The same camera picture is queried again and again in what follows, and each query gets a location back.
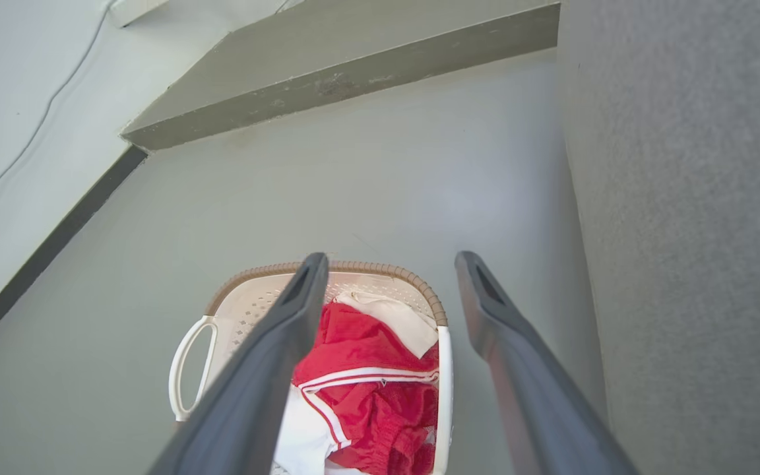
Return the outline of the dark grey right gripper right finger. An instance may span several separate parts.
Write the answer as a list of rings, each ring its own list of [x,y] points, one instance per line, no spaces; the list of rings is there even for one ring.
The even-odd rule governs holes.
[[[489,365],[515,473],[637,473],[483,259],[461,251],[455,268],[468,339]]]

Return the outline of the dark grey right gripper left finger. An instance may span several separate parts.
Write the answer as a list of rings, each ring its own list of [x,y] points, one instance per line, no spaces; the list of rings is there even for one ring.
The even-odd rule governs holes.
[[[152,474],[268,474],[296,364],[313,348],[329,262],[312,253],[172,437]]]

